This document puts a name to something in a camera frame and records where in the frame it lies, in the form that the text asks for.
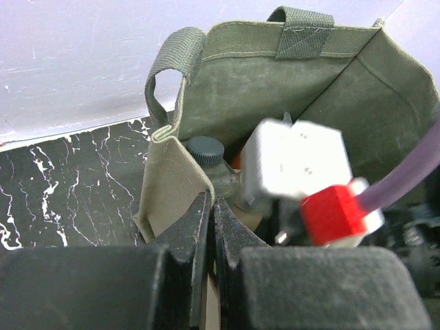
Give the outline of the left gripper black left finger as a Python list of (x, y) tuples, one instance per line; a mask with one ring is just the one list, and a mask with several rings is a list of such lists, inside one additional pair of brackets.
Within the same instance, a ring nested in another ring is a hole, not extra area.
[(1, 257), (2, 329), (204, 329), (210, 193), (150, 243)]

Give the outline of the clear square bottle grey cap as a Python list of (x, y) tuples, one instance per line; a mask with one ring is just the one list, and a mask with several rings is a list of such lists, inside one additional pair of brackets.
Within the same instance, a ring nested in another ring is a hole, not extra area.
[(239, 176), (223, 158), (224, 145), (213, 137), (201, 135), (190, 138), (186, 143), (186, 150), (210, 179), (215, 195), (234, 203), (239, 188)]

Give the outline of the beige brown lotion bottle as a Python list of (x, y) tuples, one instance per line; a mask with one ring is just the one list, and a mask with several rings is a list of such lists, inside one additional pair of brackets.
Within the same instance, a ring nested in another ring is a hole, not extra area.
[(253, 232), (258, 228), (264, 217), (263, 214), (245, 210), (238, 202), (234, 204), (232, 211), (235, 217)]

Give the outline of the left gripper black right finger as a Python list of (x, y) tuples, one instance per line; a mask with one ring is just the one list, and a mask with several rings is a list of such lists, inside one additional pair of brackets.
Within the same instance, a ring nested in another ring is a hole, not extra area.
[(272, 247), (213, 206), (222, 329), (430, 329), (404, 264), (381, 247)]

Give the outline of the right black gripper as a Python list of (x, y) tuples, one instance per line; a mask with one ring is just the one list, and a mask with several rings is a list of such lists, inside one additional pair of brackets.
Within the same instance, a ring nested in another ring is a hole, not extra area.
[[(278, 225), (275, 245), (311, 245), (298, 202), (279, 201), (274, 219)], [(420, 295), (439, 297), (439, 213), (430, 205), (385, 209), (384, 225), (361, 244), (393, 251), (407, 267)]]

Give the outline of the olive green canvas bag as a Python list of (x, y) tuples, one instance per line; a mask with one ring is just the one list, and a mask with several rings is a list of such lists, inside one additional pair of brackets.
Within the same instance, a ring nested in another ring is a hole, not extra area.
[(134, 221), (146, 241), (212, 184), (184, 147), (208, 135), (236, 149), (264, 118), (341, 130), (355, 175), (377, 182), (435, 123), (431, 73), (383, 29), (281, 6), (266, 21), (185, 27), (163, 43), (144, 95), (154, 132)]

